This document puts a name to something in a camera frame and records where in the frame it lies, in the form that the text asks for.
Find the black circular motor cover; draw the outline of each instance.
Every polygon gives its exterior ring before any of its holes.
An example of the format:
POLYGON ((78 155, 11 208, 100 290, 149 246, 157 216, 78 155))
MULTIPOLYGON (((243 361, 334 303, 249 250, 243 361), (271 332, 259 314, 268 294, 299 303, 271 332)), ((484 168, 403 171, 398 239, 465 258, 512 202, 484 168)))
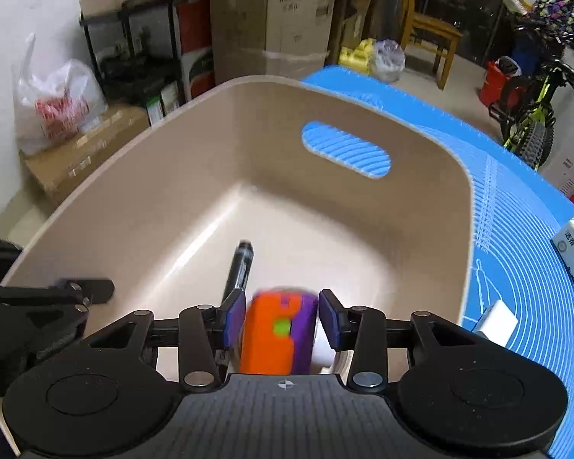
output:
POLYGON ((73 348, 12 383, 2 409, 26 449, 105 455, 157 431, 179 400, 177 387, 126 351, 73 348))
POLYGON ((412 430, 444 450, 513 457, 552 442, 567 392, 545 367, 488 343, 443 347, 413 366, 398 402, 412 430))

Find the blue table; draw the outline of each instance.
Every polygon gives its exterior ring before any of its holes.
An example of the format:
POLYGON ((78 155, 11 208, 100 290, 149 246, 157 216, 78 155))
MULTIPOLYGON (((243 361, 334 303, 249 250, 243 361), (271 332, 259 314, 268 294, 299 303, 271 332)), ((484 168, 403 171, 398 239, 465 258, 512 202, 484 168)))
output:
MULTIPOLYGON (((468 168, 475 242, 462 325, 472 329, 497 299, 516 314, 519 324, 507 347, 545 365, 565 383, 568 410, 550 454, 574 459, 574 285, 550 242, 574 216, 572 203, 485 134, 408 93, 341 67, 325 68, 304 82, 404 119, 447 146, 468 168)), ((352 137, 337 137, 331 128, 311 129, 307 141, 320 150, 331 147, 330 155, 360 168, 378 160, 378 148, 355 146, 352 137)))

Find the green dot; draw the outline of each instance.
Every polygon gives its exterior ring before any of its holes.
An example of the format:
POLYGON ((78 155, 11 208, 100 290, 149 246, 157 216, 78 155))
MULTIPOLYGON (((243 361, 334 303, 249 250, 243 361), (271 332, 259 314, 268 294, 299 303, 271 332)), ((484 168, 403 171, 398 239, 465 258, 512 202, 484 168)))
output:
POLYGON ((274 321, 272 332, 277 337, 288 337, 289 332, 291 332, 291 319, 288 319, 287 317, 279 317, 274 321))

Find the bicycle seat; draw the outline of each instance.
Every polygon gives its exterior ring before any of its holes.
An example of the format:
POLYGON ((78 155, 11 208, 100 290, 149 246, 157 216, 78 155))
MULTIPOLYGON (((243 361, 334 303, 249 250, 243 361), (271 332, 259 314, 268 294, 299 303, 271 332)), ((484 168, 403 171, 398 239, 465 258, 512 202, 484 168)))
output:
POLYGON ((560 59, 550 59, 542 66, 550 72, 560 70, 569 85, 574 88, 574 69, 560 59))

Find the metal screw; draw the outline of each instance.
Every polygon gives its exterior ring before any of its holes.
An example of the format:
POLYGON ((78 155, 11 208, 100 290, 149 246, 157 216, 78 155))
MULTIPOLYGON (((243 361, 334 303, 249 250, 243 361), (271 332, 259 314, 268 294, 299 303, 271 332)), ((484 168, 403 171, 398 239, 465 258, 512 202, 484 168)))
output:
POLYGON ((215 381, 215 377, 206 371, 192 371, 183 378, 192 387, 206 387, 215 381))
POLYGON ((364 388, 374 388, 383 382, 383 377, 372 371, 362 371, 353 377, 353 383, 364 388))

